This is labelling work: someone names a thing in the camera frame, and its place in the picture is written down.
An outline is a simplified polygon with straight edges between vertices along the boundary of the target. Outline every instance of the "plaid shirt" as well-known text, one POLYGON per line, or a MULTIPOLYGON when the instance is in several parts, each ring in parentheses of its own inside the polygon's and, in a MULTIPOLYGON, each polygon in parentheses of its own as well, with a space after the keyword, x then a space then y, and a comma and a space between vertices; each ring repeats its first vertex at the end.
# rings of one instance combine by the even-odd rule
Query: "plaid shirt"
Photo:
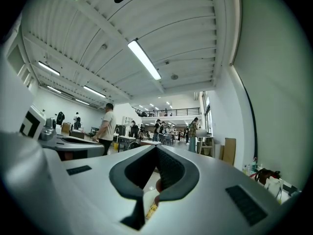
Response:
POLYGON ((192 122, 190 124, 189 136, 195 137, 196 136, 196 130, 198 130, 197 124, 196 124, 196 122, 192 122))

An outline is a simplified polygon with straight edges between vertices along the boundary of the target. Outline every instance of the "brown bag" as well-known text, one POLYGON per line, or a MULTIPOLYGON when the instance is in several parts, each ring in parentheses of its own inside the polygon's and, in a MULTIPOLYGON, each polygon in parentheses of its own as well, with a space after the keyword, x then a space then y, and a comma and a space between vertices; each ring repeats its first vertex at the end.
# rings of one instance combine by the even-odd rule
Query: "brown bag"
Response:
POLYGON ((273 177, 273 178, 277 178, 279 179, 280 178, 280 175, 279 175, 280 171, 272 171, 272 170, 267 170, 265 168, 259 170, 256 175, 255 175, 255 181, 259 181, 260 183, 262 183, 263 185, 265 185, 266 183, 266 178, 269 178, 269 177, 273 177))

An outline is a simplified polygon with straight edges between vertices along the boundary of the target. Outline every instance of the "light fixture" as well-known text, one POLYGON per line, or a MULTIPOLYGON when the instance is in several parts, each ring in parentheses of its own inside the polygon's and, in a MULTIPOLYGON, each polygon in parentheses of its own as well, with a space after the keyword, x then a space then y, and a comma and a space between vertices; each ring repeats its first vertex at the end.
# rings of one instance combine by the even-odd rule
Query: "light fixture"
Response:
POLYGON ((62 93, 62 92, 60 92, 60 91, 56 90, 55 88, 52 88, 51 86, 48 86, 48 85, 47 85, 47 87, 48 87, 49 89, 54 90, 54 91, 55 91, 55 92, 57 92, 57 93, 60 93, 60 94, 62 93))
POLYGON ((56 71, 56 70, 54 70, 53 68, 51 68, 51 67, 49 67, 48 65, 45 65, 44 63, 42 63, 42 62, 38 62, 38 64, 41 66, 41 67, 44 67, 45 69, 47 69, 47 70, 49 70, 49 71, 51 71, 52 73, 54 73, 54 74, 56 74, 56 75, 60 75, 60 73, 58 72, 58 71, 56 71))
POLYGON ((103 94, 101 94, 101 93, 99 93, 99 92, 96 92, 96 91, 94 91, 93 89, 91 89, 91 88, 89 88, 89 87, 87 87, 87 86, 84 86, 84 89, 86 89, 86 90, 88 90, 88 91, 90 91, 90 92, 92 92, 92 93, 95 93, 95 94, 97 94, 98 96, 101 96, 101 97, 106 98, 105 95, 103 95, 103 94))
POLYGON ((83 102, 83 101, 80 101, 80 100, 78 100, 78 99, 75 99, 76 101, 78 101, 78 102, 81 102, 81 103, 83 103, 83 104, 87 104, 87 105, 89 105, 88 103, 85 103, 85 102, 83 102))
POLYGON ((160 80, 161 76, 152 64, 151 60, 147 56, 147 54, 143 51, 141 46, 138 44, 136 40, 130 42, 128 44, 129 49, 136 55, 136 57, 141 61, 141 63, 146 67, 148 72, 152 75, 155 80, 160 80))

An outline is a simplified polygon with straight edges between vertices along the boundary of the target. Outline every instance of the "black hair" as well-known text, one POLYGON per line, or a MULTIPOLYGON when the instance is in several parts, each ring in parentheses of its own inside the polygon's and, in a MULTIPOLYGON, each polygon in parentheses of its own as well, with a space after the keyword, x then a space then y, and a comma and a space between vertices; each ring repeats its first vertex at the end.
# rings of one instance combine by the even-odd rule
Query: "black hair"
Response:
POLYGON ((111 103, 107 103, 106 108, 113 110, 113 105, 111 103))

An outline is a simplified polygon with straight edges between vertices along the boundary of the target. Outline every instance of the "black railing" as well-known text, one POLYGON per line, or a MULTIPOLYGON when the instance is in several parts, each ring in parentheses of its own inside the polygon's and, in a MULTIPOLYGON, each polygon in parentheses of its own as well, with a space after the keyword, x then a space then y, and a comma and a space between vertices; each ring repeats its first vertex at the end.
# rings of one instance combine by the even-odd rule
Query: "black railing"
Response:
POLYGON ((136 113, 140 117, 172 117, 172 116, 200 115, 200 108, 148 111, 148 112, 143 112, 136 108, 134 109, 136 110, 136 113))

